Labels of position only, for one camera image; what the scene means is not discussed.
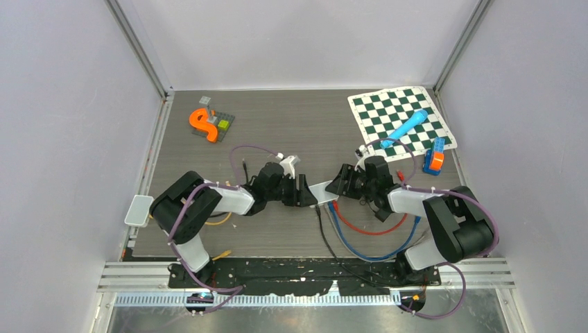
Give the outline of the white network switch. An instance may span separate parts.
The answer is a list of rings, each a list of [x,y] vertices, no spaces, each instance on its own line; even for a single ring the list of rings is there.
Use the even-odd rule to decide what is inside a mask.
[[[325,203],[328,203],[330,201],[337,201],[339,199],[339,195],[333,194],[326,190],[327,185],[329,185],[330,183],[331,181],[325,181],[309,186],[310,192],[317,200],[316,205],[324,205]]]

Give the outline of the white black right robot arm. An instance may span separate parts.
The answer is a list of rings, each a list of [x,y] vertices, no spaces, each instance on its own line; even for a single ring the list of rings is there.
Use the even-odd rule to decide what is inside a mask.
[[[392,213],[426,219],[431,236],[394,256],[395,275],[404,284],[415,284],[425,268],[480,255],[495,240],[494,227],[468,187],[449,191],[402,187],[393,180],[381,156],[367,158],[362,167],[343,164],[325,190],[374,203],[377,208],[374,215],[380,221]]]

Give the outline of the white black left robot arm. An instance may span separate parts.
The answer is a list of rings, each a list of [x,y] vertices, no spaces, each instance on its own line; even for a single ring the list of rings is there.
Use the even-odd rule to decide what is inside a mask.
[[[178,259],[187,266],[188,281],[205,287],[213,276],[208,265],[211,257],[200,237],[205,223],[217,213],[252,216],[271,201],[288,207],[318,204],[304,174],[294,176],[282,164],[268,162],[249,182],[239,186],[208,181],[197,172],[188,171],[151,203],[148,213],[168,237]]]

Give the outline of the green white chessboard mat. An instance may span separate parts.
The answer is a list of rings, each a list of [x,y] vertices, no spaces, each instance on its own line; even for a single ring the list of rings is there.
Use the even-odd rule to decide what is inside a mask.
[[[456,138],[425,87],[381,89],[349,96],[347,102],[366,144],[387,137],[407,122],[415,111],[423,109],[427,111],[427,119],[409,130],[400,141],[415,156],[432,148],[437,137],[444,139],[445,150],[458,147]]]

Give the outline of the light blue toy microphone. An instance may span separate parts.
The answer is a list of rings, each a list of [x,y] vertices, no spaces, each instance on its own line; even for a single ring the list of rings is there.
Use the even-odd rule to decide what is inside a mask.
[[[414,111],[412,116],[405,122],[403,122],[400,127],[395,129],[387,136],[387,140],[383,140],[380,143],[381,149],[387,149],[391,145],[394,144],[395,140],[399,140],[403,137],[409,130],[413,129],[417,125],[423,123],[428,117],[428,112],[424,109],[419,109]]]

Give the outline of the grey lego baseplate with bricks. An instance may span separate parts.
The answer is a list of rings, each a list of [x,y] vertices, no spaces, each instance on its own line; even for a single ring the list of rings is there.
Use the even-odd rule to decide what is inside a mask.
[[[208,111],[207,108],[198,108],[189,116],[192,133],[204,137],[211,143],[223,141],[234,121],[233,114],[215,110]]]

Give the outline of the orange S-shaped toy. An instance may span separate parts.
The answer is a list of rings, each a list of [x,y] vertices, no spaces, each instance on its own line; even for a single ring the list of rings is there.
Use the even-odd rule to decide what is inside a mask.
[[[211,117],[208,115],[206,108],[198,108],[189,116],[189,124],[195,130],[204,133],[208,142],[216,143],[218,140],[218,128],[214,121],[209,121],[210,119]]]

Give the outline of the small grey lego tile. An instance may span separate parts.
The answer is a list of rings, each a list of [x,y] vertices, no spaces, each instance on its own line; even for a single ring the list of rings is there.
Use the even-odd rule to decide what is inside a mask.
[[[209,105],[211,101],[211,98],[208,96],[202,96],[201,99],[199,100],[200,104],[204,104],[204,105]]]

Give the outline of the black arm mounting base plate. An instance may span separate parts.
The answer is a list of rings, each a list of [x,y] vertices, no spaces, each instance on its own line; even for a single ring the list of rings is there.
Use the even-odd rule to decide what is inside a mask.
[[[438,270],[401,272],[392,262],[367,263],[359,259],[227,258],[208,263],[190,276],[181,264],[170,264],[168,286],[198,287],[197,281],[230,294],[241,287],[245,296],[323,296],[338,287],[344,296],[384,295],[389,288],[438,286]]]

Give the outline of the white switch at table edge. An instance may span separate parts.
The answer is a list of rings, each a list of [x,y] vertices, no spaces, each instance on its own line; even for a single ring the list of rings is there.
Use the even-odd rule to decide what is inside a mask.
[[[154,202],[152,196],[134,195],[127,214],[124,218],[124,223],[130,227],[145,228],[150,220],[150,206]]]

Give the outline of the aluminium frame rail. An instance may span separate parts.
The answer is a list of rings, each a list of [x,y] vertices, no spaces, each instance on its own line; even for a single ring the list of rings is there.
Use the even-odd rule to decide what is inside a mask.
[[[422,273],[400,278],[391,264],[371,264],[367,277],[383,287],[457,288],[464,276],[469,289],[513,289],[515,281],[504,258],[467,259],[452,267],[435,266]],[[243,286],[245,292],[261,295],[281,289],[283,293],[324,294],[337,282],[367,286],[329,258],[260,258],[220,259],[201,274],[205,284],[216,288]],[[99,291],[170,291],[197,289],[199,286],[177,262],[108,262],[98,283]]]

